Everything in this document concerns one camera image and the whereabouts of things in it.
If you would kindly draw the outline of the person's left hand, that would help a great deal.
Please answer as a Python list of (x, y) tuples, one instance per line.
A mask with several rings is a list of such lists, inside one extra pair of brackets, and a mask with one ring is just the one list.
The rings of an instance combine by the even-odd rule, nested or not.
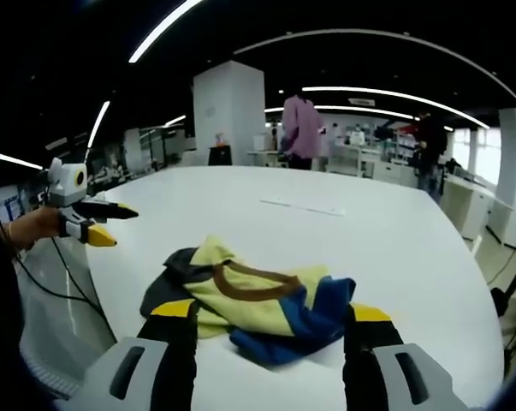
[(60, 213), (44, 205), (8, 223), (4, 229), (15, 249), (27, 250), (39, 240), (59, 235)]

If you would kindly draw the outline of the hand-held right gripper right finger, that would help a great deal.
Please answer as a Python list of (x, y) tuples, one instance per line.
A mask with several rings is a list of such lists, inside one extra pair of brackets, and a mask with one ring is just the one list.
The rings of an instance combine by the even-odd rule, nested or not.
[(382, 310), (347, 309), (343, 383), (348, 410), (467, 410), (451, 375), (415, 343), (404, 343)]

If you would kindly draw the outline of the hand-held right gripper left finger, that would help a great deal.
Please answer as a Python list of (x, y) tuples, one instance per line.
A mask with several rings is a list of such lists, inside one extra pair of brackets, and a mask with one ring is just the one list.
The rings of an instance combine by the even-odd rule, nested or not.
[(189, 410), (198, 324), (194, 299), (152, 310), (138, 336), (126, 337), (86, 372), (64, 410)]

